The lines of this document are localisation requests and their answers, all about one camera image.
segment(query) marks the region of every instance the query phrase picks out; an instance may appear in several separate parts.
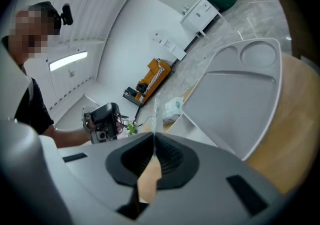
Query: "white ceiling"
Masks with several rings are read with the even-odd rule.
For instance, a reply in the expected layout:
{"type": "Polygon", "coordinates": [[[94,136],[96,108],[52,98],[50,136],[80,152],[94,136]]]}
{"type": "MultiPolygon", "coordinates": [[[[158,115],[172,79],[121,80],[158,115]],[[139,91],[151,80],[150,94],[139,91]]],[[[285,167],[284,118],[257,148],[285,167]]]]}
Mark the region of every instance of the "white ceiling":
{"type": "MultiPolygon", "coordinates": [[[[26,6],[43,1],[50,1],[59,13],[69,3],[73,16],[73,25],[62,26],[58,44],[25,64],[28,75],[40,86],[45,105],[52,109],[90,78],[96,78],[108,35],[126,0],[13,0],[8,13],[13,17],[26,6]],[[81,51],[88,51],[88,57],[49,71],[50,62],[81,51]]],[[[1,32],[8,32],[9,23],[6,27],[1,32]]]]}

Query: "orange sofa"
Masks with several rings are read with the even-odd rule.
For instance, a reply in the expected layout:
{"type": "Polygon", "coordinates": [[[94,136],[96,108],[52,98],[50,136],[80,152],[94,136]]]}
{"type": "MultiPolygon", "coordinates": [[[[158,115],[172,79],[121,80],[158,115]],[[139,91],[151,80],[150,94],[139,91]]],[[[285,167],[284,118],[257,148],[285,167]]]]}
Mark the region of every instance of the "orange sofa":
{"type": "Polygon", "coordinates": [[[138,82],[136,85],[136,89],[138,90],[139,84],[147,84],[148,87],[146,91],[143,93],[145,96],[143,97],[140,92],[137,93],[135,100],[142,104],[149,99],[152,93],[157,89],[160,83],[169,75],[171,72],[170,65],[163,59],[153,59],[149,64],[149,72],[146,76],[138,82]]]}

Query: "tray rim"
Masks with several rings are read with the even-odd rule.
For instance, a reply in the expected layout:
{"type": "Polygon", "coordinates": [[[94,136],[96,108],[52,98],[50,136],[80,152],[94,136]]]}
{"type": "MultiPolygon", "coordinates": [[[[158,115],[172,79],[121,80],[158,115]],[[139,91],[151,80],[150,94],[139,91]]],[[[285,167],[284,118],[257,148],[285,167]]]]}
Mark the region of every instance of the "tray rim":
{"type": "MultiPolygon", "coordinates": [[[[204,75],[206,74],[206,71],[210,65],[210,63],[213,61],[213,59],[217,56],[217,54],[222,50],[222,49],[225,49],[231,45],[234,45],[236,43],[243,43],[243,42],[252,42],[252,41],[265,41],[265,40],[272,40],[272,41],[275,41],[276,44],[278,45],[278,50],[279,50],[279,55],[278,55],[278,59],[279,59],[279,66],[280,66],[280,73],[279,73],[279,82],[278,82],[278,87],[277,87],[277,93],[276,93],[276,96],[275,96],[275,100],[274,100],[274,105],[273,105],[273,108],[272,108],[272,111],[271,111],[271,114],[270,114],[270,117],[267,121],[267,123],[265,124],[265,127],[264,129],[262,130],[261,132],[261,135],[259,136],[259,138],[257,139],[257,141],[254,143],[254,145],[252,146],[252,148],[248,151],[248,153],[241,159],[242,161],[245,161],[247,160],[251,155],[252,153],[255,151],[255,149],[257,148],[257,146],[260,144],[260,142],[263,140],[263,138],[265,137],[270,125],[271,125],[271,122],[275,116],[275,113],[276,113],[276,110],[278,108],[278,104],[279,104],[279,99],[280,99],[280,94],[281,94],[281,89],[282,89],[282,77],[283,77],[283,65],[282,65],[282,52],[281,52],[281,46],[280,46],[280,42],[275,39],[275,38],[271,38],[271,37],[266,37],[266,38],[253,38],[253,39],[248,39],[248,40],[244,40],[244,41],[237,41],[237,42],[233,42],[233,43],[230,43],[230,44],[226,44],[222,47],[220,47],[218,50],[215,51],[214,55],[212,56],[210,62],[208,63],[208,65],[206,66],[205,70],[203,71],[200,79],[197,81],[197,83],[195,84],[194,88],[192,89],[192,91],[190,92],[190,94],[188,95],[188,97],[185,99],[185,101],[183,102],[182,106],[181,106],[181,111],[182,113],[191,121],[191,123],[193,123],[199,130],[201,130],[209,139],[210,136],[207,135],[184,111],[184,105],[187,103],[187,101],[189,100],[189,97],[193,94],[193,92],[197,89],[198,87],[198,84],[199,82],[201,81],[201,79],[204,77],[204,75]]],[[[230,152],[232,154],[234,154],[235,156],[237,156],[235,154],[235,152],[232,150],[232,148],[227,144],[225,143],[225,145],[229,148],[230,152]]]]}

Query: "black t-shirt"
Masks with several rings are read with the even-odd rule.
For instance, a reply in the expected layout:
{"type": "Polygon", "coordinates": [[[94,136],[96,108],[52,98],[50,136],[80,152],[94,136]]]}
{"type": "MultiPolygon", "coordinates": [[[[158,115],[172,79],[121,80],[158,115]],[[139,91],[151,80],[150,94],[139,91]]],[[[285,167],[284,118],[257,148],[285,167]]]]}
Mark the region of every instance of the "black t-shirt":
{"type": "MultiPolygon", "coordinates": [[[[8,50],[8,36],[2,38],[1,42],[8,50]]],[[[22,65],[21,70],[26,74],[25,68],[22,65]]],[[[36,80],[32,78],[33,82],[33,98],[30,101],[29,90],[27,89],[22,97],[19,107],[15,114],[15,119],[21,123],[30,125],[39,135],[42,135],[50,125],[54,124],[48,110],[44,104],[42,94],[36,80]]]]}

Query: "person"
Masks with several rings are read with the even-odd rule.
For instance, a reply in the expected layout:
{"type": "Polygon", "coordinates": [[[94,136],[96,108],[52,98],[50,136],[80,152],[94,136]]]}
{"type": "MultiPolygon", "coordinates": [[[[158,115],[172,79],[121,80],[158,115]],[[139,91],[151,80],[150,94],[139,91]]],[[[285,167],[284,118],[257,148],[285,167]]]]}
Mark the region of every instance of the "person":
{"type": "MultiPolygon", "coordinates": [[[[14,29],[1,42],[25,75],[24,63],[47,47],[48,37],[59,35],[61,20],[62,17],[48,1],[31,5],[16,14],[14,29]]],[[[30,125],[39,135],[53,138],[57,148],[79,146],[91,140],[90,133],[84,128],[63,131],[54,127],[34,78],[31,78],[30,86],[22,97],[15,119],[30,125]]],[[[95,128],[91,121],[87,127],[90,130],[95,128]]]]}

